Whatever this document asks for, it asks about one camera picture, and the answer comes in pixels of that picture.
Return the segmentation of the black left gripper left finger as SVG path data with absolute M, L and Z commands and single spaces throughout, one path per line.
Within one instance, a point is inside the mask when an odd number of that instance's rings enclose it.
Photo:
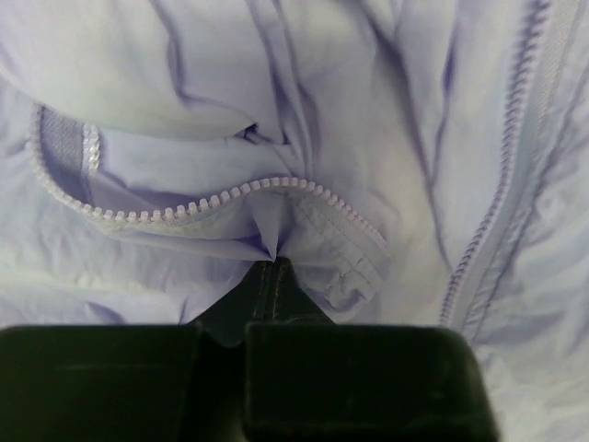
M 1 333 L 5 441 L 241 441 L 244 334 L 270 266 L 186 325 Z

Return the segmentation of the lavender zip-up hooded jacket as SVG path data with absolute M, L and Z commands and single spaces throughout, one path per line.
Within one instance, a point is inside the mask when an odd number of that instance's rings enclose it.
M 459 333 L 588 437 L 584 1 L 5 1 L 1 326 Z

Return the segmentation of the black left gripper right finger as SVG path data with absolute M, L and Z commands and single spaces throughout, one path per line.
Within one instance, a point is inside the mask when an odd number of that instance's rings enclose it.
M 292 264 L 267 284 L 245 331 L 243 427 L 251 441 L 496 441 L 466 341 L 438 327 L 337 325 Z

